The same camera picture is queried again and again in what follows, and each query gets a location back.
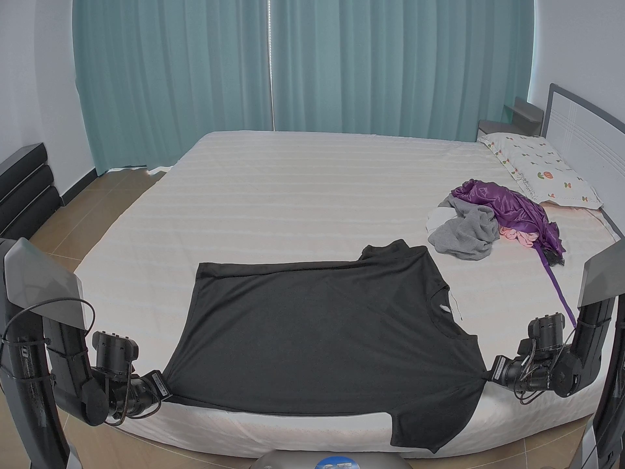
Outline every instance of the wall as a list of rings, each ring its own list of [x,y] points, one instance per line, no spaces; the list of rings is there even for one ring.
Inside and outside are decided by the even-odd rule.
[[[60,194],[93,168],[74,84],[72,0],[0,0],[0,160],[43,142]]]
[[[625,121],[625,0],[535,0],[529,102],[557,83]]]

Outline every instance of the curtain fold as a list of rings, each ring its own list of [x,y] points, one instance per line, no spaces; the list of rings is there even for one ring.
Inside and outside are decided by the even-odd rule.
[[[98,174],[174,164],[215,130],[271,130],[267,0],[74,0]]]
[[[527,98],[534,0],[271,0],[276,130],[475,141]]]

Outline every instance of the blue sticker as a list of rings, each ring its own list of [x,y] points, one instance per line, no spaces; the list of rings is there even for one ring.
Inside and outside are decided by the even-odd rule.
[[[360,465],[350,458],[333,456],[324,458],[314,469],[360,469]]]

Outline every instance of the floral pillow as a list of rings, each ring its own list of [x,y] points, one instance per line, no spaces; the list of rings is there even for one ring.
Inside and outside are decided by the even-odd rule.
[[[584,181],[542,137],[495,133],[478,137],[508,169],[525,196],[536,203],[598,209],[603,205]]]

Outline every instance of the white bed sheet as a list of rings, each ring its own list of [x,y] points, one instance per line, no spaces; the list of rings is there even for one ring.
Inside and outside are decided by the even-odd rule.
[[[454,317],[477,334],[486,366],[514,356],[527,324],[563,311],[533,249],[500,239],[492,254],[461,261],[427,243],[426,219],[469,178],[519,190],[483,145],[324,133],[223,132],[203,137],[106,232],[76,271],[96,308],[95,328],[135,339],[136,368],[164,369],[183,331],[198,263],[355,260],[364,246],[398,238],[427,245],[451,286]],[[614,242],[597,212],[546,206],[558,222],[566,266],[554,268],[577,315],[584,262]],[[567,322],[565,334],[571,329]],[[605,341],[609,356],[613,329]],[[543,394],[521,406],[487,383],[465,429],[436,457],[493,448],[594,411],[599,378],[567,399]],[[164,403],[129,432],[181,448],[240,457],[270,449],[401,451],[386,413],[296,418]]]

